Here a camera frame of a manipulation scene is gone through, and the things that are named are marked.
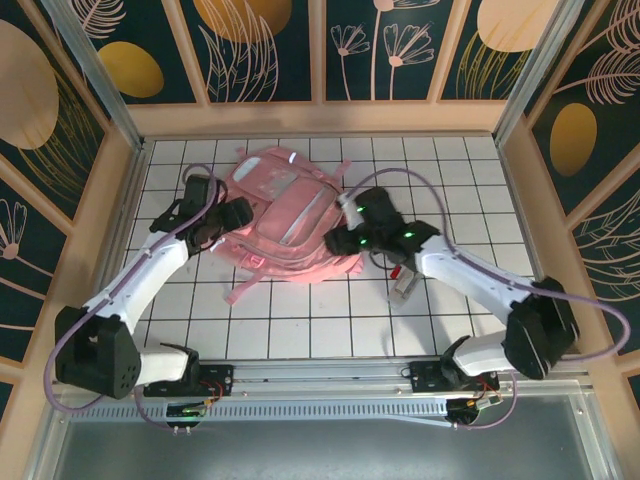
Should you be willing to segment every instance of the black mounting bracket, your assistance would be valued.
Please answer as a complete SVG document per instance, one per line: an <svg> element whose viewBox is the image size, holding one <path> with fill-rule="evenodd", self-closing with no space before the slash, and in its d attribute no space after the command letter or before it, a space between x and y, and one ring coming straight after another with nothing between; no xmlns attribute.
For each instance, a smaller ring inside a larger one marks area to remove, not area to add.
<svg viewBox="0 0 640 480"><path fill-rule="evenodd" d="M216 397L231 395L233 388L233 365L200 365L193 382L155 382L144 388L149 398Z"/></svg>
<svg viewBox="0 0 640 480"><path fill-rule="evenodd" d="M484 384L476 378L466 377L463 383L452 383L442 373L442 362L437 360L421 360L409 363L409 375L413 393L439 392L477 392L484 389ZM480 375L489 387L500 389L498 375L495 372Z"/></svg>

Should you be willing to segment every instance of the backpack strap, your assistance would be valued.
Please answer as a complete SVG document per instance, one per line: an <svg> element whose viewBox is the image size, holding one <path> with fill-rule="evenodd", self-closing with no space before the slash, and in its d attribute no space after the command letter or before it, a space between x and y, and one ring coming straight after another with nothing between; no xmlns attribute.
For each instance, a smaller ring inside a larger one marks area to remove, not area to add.
<svg viewBox="0 0 640 480"><path fill-rule="evenodd" d="M344 174L347 173L347 170L349 170L350 166L351 166L351 160L345 158L340 164L340 166L336 168L336 171L333 172L333 175L332 175L333 178L335 178L338 181L342 180L342 177L344 177Z"/></svg>
<svg viewBox="0 0 640 480"><path fill-rule="evenodd" d="M249 290L251 287L253 287L256 283L258 283L263 278L264 278L264 275L259 275L257 273L254 274L249 280L247 280L243 284L238 285L236 288L231 290L231 293L227 295L227 298L225 298L226 302L229 305L233 305L244 294L244 292Z"/></svg>

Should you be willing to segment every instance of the reflective strip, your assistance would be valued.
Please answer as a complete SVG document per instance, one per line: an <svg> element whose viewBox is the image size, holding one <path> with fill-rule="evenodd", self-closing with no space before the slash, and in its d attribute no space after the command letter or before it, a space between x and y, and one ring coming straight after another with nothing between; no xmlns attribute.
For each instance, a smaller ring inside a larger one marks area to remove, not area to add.
<svg viewBox="0 0 640 480"><path fill-rule="evenodd" d="M327 187L322 187L322 190L320 190L316 194L316 196L313 197L313 200L309 202L309 205L307 205L305 209L300 213L300 215L298 215L298 218L296 218L295 222L293 222L293 224L289 227L289 230L287 230L287 233L285 233L282 239L280 240L280 245L286 245L286 243L291 239L291 236L293 235L293 232L298 226L298 224L300 224L300 222L305 217L305 215L309 213L309 210L311 210L313 206L318 202L318 200L320 200L320 197L322 197L322 194L326 189Z"/></svg>

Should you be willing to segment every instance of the white tag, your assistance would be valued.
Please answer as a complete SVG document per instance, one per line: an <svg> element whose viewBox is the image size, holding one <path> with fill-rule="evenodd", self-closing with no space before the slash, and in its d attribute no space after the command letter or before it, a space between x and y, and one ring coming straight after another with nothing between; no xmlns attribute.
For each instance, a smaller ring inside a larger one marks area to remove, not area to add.
<svg viewBox="0 0 640 480"><path fill-rule="evenodd" d="M389 292L389 303L391 306L401 307L404 305L415 290L416 285L421 278L421 274L412 272L406 267L402 267L400 275L398 275L398 278L396 279L396 283L393 284L393 287L391 287L391 291Z"/></svg>

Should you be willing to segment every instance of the dark teal wallpaper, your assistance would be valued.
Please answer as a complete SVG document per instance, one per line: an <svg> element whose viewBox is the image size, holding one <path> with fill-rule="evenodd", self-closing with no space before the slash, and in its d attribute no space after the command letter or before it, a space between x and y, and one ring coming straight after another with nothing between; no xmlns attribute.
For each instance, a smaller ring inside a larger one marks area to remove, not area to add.
<svg viewBox="0 0 640 480"><path fill-rule="evenodd" d="M9 404L9 397L11 397L12 390L13 385L10 383L0 382L0 424L2 424L2 417Z"/></svg>
<svg viewBox="0 0 640 480"><path fill-rule="evenodd" d="M311 100L307 0L180 4L211 102Z"/></svg>
<svg viewBox="0 0 640 480"><path fill-rule="evenodd" d="M633 377L629 377L629 385L631 386L631 391L633 392L633 396L636 398L636 403L638 404L638 408L640 408L640 375L634 375Z"/></svg>
<svg viewBox="0 0 640 480"><path fill-rule="evenodd" d="M620 309L631 323L631 339L621 353L640 348L640 170L607 198L574 231L580 256L596 296ZM621 327L607 324L614 338Z"/></svg>
<svg viewBox="0 0 640 480"><path fill-rule="evenodd" d="M640 3L607 7L533 125L565 213L640 142Z"/></svg>
<svg viewBox="0 0 640 480"><path fill-rule="evenodd" d="M575 23L573 24L573 27L571 27L571 30L565 37L564 42L562 42L562 46L560 47L560 50L558 50L558 53L556 54L555 59L553 60L553 62L551 62L551 65L549 65L549 68L547 69L547 71L544 74L544 77L540 81L538 88L536 88L536 90L533 92L533 95L531 96L529 103L527 103L527 106L524 109L525 115L529 115L529 113L531 113L531 110L536 105L536 102L538 101L538 98L540 98L542 91L547 87L547 80L551 76L551 72L555 71L555 69L558 67L558 64L562 60L562 57L564 57L564 54L566 53L567 48L569 48L569 45L571 45L571 42L573 41L574 37L578 33L578 30L580 30L580 27L582 26L582 23L584 22L584 19L586 18L587 14L591 10L591 7L593 6L594 2L595 0L584 0L584 3L582 4L582 9L580 10L580 14L578 15L578 18L576 19Z"/></svg>
<svg viewBox="0 0 640 480"><path fill-rule="evenodd" d="M73 218L104 130L15 0L0 5L0 155Z"/></svg>
<svg viewBox="0 0 640 480"><path fill-rule="evenodd" d="M549 7L552 2L472 0L441 98L506 100L550 16ZM542 20L534 22L538 16Z"/></svg>
<svg viewBox="0 0 640 480"><path fill-rule="evenodd" d="M24 358L65 241L0 180L0 357Z"/></svg>
<svg viewBox="0 0 640 480"><path fill-rule="evenodd" d="M391 3L327 1L327 100L427 98L453 2Z"/></svg>
<svg viewBox="0 0 640 480"><path fill-rule="evenodd" d="M69 0L69 4L125 103L195 102L160 0Z"/></svg>
<svg viewBox="0 0 640 480"><path fill-rule="evenodd" d="M51 30L54 32L56 38L58 39L58 43L60 44L60 46L64 49L65 53L67 54L67 57L69 57L69 59L71 60L71 63L73 63L74 67L76 67L76 70L78 71L78 73L80 75L82 75L82 78L84 80L85 85L87 85L87 87L89 88L89 90L91 91L93 97L96 99L96 101L98 102L98 104L100 105L100 108L102 110L102 113L105 114L105 116L110 120L111 119L111 114L109 113L109 111L107 110L107 107L104 106L104 103L102 103L102 100L100 99L100 97L98 96L98 94L96 93L95 89L93 88L93 85L91 84L91 82L89 82L86 78L86 76L84 75L84 71L82 70L82 67L80 66L80 64L78 63L78 61L76 60L76 57L73 55L73 53L71 53L71 50L69 49L69 47L67 46L67 42L65 42L62 37L60 36L60 33L58 32L58 29L55 27L55 25L53 24L53 21L51 20L51 17L49 16L49 14L47 13L47 10L44 8L44 6L42 5L42 2L40 0L35 0L35 5L38 7L38 9L40 10L40 13L42 14L42 16L44 17L44 19L47 21L47 23L49 24L49 28L51 28Z"/></svg>

